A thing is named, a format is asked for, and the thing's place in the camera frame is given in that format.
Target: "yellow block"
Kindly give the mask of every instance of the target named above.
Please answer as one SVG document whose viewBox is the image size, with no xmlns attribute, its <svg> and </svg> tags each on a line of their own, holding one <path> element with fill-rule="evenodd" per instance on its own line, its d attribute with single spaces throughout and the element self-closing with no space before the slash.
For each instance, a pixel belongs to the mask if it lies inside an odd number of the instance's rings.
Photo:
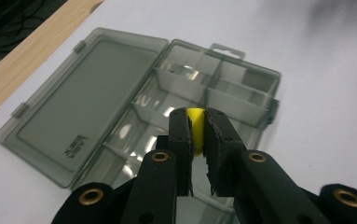
<svg viewBox="0 0 357 224">
<path fill-rule="evenodd" d="M 204 143 L 204 109 L 188 108 L 186 112 L 192 120 L 193 140 L 196 147 L 195 156 L 199 156 L 202 153 Z"/>
</svg>

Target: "white table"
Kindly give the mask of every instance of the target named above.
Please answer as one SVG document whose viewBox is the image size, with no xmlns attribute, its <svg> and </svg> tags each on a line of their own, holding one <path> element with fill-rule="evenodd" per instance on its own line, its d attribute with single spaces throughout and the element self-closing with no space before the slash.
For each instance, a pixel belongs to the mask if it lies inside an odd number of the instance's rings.
<svg viewBox="0 0 357 224">
<path fill-rule="evenodd" d="M 96 27 L 216 42 L 281 72 L 281 106 L 259 149 L 314 193 L 357 188 L 357 1 L 106 0 L 0 106 L 0 127 Z M 69 194 L 0 146 L 0 223 L 49 223 Z"/>
</svg>

